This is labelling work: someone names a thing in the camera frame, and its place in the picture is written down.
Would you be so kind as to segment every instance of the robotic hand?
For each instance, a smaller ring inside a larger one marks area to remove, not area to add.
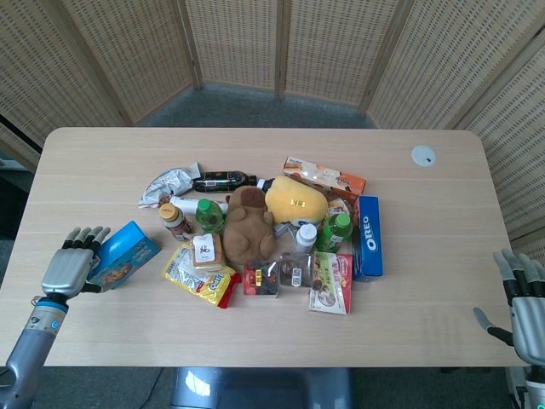
[[[516,257],[511,250],[494,253],[503,289],[511,311],[513,333],[499,328],[480,308],[473,312],[479,324],[493,337],[514,347],[531,370],[526,386],[532,408],[545,409],[545,268],[526,254]]]
[[[97,251],[110,228],[101,226],[74,229],[57,250],[43,276],[45,297],[35,308],[20,334],[6,367],[14,374],[12,385],[0,386],[0,407],[30,408],[37,391],[38,370],[43,366],[63,319],[68,313],[66,302],[80,292],[101,292],[99,285],[86,282]]]

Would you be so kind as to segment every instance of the plush toy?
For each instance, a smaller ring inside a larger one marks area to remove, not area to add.
[[[328,208],[321,192],[287,176],[274,179],[267,189],[265,202],[275,223],[290,222],[297,227],[320,223]]]
[[[258,187],[242,186],[227,196],[229,207],[223,234],[227,259],[244,264],[268,259],[276,242],[273,215],[267,211],[265,194]]]

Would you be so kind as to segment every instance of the yellow plush toy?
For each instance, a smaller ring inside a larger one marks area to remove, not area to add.
[[[291,222],[299,227],[306,223],[318,224],[325,218],[327,199],[318,190],[287,176],[279,176],[270,187],[267,185],[263,189],[268,187],[265,203],[275,223]]]

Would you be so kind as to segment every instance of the blue snack box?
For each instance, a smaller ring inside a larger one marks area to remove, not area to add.
[[[353,279],[369,281],[383,275],[378,198],[360,196],[356,203],[359,229],[353,230]]]
[[[87,281],[100,285],[103,291],[113,290],[160,251],[131,221],[102,244],[97,254],[98,265],[91,270]]]

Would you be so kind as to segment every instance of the oreo box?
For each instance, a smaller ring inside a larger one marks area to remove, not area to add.
[[[356,201],[353,230],[353,279],[369,281],[382,277],[381,218],[378,198],[360,196]]]

